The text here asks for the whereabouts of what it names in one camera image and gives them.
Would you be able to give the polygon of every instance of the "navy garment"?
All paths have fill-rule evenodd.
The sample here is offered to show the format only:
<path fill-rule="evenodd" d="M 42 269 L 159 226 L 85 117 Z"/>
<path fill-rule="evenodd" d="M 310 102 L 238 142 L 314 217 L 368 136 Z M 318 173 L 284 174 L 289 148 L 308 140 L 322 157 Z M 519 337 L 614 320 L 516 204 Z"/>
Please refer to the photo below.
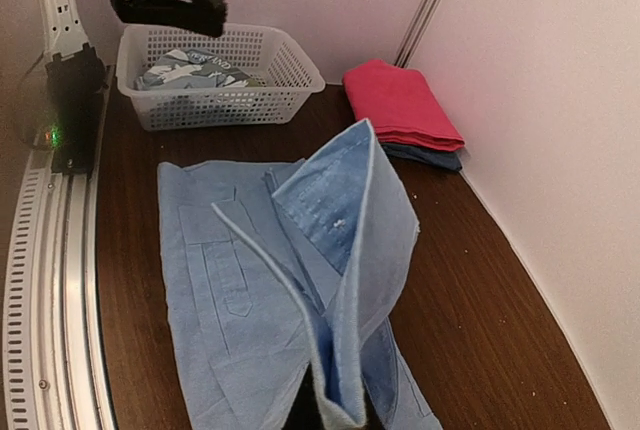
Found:
<path fill-rule="evenodd" d="M 456 152 L 443 152 L 417 145 L 405 145 L 403 143 L 383 143 L 382 148 L 391 157 L 405 158 L 420 163 L 445 168 L 453 172 L 462 170 L 462 162 Z"/>
<path fill-rule="evenodd" d="M 159 166 L 163 276 L 196 430 L 280 429 L 311 365 L 325 428 L 437 430 L 388 315 L 418 222 L 368 121 L 307 162 Z"/>

